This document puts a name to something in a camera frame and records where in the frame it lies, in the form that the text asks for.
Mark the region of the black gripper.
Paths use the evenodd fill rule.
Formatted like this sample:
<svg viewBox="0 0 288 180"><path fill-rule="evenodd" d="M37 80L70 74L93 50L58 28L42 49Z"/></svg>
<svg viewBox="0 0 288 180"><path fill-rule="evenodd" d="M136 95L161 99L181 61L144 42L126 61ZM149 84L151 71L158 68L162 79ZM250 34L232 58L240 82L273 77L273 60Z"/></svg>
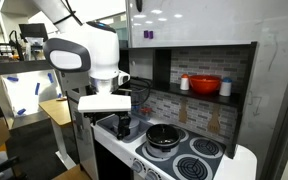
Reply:
<svg viewBox="0 0 288 180"><path fill-rule="evenodd" d="M119 117L117 139L122 140L130 134L129 124L131 118L126 112L89 112L83 114L85 118L90 118L92 121L97 121L110 115L117 115Z"/></svg>

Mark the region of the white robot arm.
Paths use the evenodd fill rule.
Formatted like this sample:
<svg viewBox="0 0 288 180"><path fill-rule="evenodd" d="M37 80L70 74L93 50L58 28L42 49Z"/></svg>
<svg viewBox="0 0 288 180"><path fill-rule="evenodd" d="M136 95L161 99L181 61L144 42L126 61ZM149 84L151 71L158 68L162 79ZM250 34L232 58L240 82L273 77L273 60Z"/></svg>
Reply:
<svg viewBox="0 0 288 180"><path fill-rule="evenodd" d="M81 22L68 0L31 0L59 33L43 45L44 57L54 69L86 72L93 95L79 99L81 113L112 112L119 116L117 138L130 134L131 98L114 92L130 80L119 64L119 40L114 28L94 21Z"/></svg>

